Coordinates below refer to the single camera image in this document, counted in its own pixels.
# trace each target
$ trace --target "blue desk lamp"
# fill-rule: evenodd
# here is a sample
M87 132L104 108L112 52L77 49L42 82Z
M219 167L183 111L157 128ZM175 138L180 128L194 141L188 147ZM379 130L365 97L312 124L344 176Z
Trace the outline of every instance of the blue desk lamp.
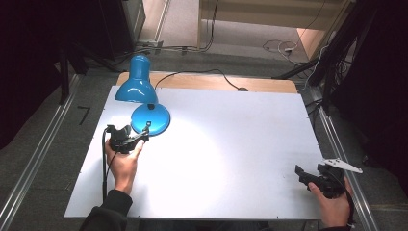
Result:
M132 113L132 128L141 133L150 121L150 136L159 135L170 123L170 113L159 104L156 92L149 81L150 61L137 55L130 61L129 79L120 86L115 100L142 103Z

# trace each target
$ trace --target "lamp base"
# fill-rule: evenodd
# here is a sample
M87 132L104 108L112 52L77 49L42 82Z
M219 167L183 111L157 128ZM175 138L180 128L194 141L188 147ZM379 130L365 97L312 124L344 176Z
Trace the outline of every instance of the lamp base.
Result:
M135 132L141 133L147 121L151 122L149 135L159 135L170 124L170 113L161 104L142 104L132 113L132 128Z

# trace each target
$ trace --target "table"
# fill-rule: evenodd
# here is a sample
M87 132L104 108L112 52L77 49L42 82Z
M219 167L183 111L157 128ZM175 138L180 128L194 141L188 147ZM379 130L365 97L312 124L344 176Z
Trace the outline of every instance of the table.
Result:
M324 1L323 6L323 1L222 0L218 2L216 20L298 28L297 32L302 35L301 41L305 52L309 59L313 59L331 33L340 28L353 7L352 2L352 0ZM213 19L215 5L216 0L200 0L198 46L201 20Z
M166 73L152 73L152 83L161 76ZM118 83L126 77L122 74ZM246 82L243 87L250 90L251 83L267 82L229 79ZM159 101L169 110L171 122L161 135L150 138L140 155L128 216L318 219L318 203L294 173L294 166L300 165L317 175L321 153L293 83L271 81L280 90L287 85L289 93L187 89L188 81L191 87L202 87L193 80L214 81L219 88L224 84L219 75L180 74L159 85ZM183 89L170 87L178 81ZM118 88L113 86L108 96L65 211L67 218L83 218L102 203L102 131L107 124L130 123L139 105L115 101ZM113 185L110 175L108 189Z
M150 83L154 86L168 74L162 71L150 72ZM117 78L117 85L123 84L129 78L129 73L124 72ZM297 93L296 86L290 80L259 79L256 77L228 76L228 80L238 86L245 87L249 91L258 92L281 92ZM222 75L216 74L176 74L165 79L159 87L178 89L201 89L201 90L236 90L229 85Z

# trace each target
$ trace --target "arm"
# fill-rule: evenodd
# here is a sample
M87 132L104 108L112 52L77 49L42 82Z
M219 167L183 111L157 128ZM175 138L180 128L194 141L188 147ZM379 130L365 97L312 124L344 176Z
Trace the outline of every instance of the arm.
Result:
M135 174L138 167L138 157L144 141L139 141L135 150L130 154L115 153L105 143L107 163L111 165L115 179L115 189L109 191L108 196L100 207L94 207L85 219L80 230L121 231L126 229L127 214L133 203L129 196L132 191Z
M344 179L345 188L352 194L351 186L347 178ZM338 198L328 199L314 183L309 183L310 191L315 195L319 202L321 220L325 226L320 231L348 231L348 217L350 215L350 205L347 196L343 193Z

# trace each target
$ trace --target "wrist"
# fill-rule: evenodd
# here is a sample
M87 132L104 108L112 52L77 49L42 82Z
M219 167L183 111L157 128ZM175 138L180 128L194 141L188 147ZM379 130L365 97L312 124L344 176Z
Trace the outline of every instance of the wrist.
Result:
M133 186L133 183L125 183L125 184L119 183L115 185L115 190L121 191L121 192L124 192L130 195L130 192L132 191L132 186Z
M323 228L335 228L335 227L347 227L347 222L338 222L338 221L332 221L332 222L323 222Z

